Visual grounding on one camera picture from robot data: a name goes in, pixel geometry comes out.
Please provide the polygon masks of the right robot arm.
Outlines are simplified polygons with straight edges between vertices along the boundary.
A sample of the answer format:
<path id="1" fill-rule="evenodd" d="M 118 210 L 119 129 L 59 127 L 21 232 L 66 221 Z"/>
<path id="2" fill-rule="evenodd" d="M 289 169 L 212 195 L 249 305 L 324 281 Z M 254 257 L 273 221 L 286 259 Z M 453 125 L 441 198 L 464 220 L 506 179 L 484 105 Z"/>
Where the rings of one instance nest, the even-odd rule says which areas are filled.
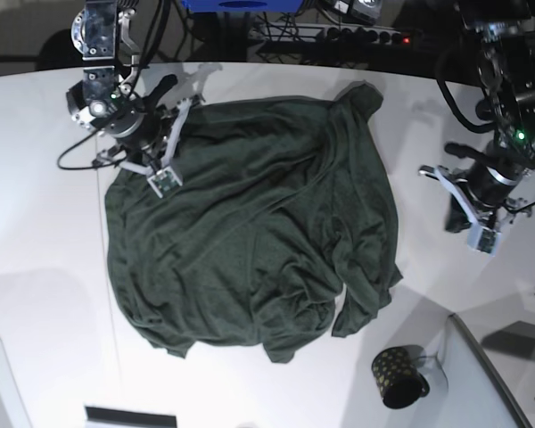
<path id="1" fill-rule="evenodd" d="M 84 62 L 82 79 L 66 93 L 71 119 L 90 136 L 105 134 L 115 141 L 88 169 L 118 167 L 140 175 L 159 198 L 183 184 L 173 158 L 190 110 L 202 102 L 193 95 L 172 108 L 161 103 L 178 83 L 174 74 L 164 76 L 148 95 L 136 91 L 160 46 L 171 6 L 158 2 L 142 45 L 130 35 L 136 1 L 87 1 L 70 29 Z"/>

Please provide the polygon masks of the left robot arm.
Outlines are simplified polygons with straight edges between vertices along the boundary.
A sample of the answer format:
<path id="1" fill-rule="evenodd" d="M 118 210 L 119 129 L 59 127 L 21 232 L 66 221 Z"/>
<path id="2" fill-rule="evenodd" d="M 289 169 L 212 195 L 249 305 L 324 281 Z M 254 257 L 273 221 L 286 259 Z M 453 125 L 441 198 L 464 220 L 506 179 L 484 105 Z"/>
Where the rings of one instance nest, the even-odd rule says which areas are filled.
<path id="1" fill-rule="evenodd" d="M 494 255 L 501 227 L 519 214 L 530 216 L 535 207 L 535 202 L 511 195 L 535 172 L 535 54 L 524 28 L 534 13 L 529 1 L 457 1 L 455 7 L 465 34 L 439 56 L 434 77 L 457 121 L 474 134 L 490 133 L 492 138 L 482 151 L 445 143 L 445 153 L 471 161 L 469 169 L 423 165 L 418 173 L 450 194 L 446 231 L 465 231 L 471 249 Z M 475 51 L 482 90 L 476 105 L 478 124 L 459 110 L 444 76 L 450 57 L 466 47 Z"/>

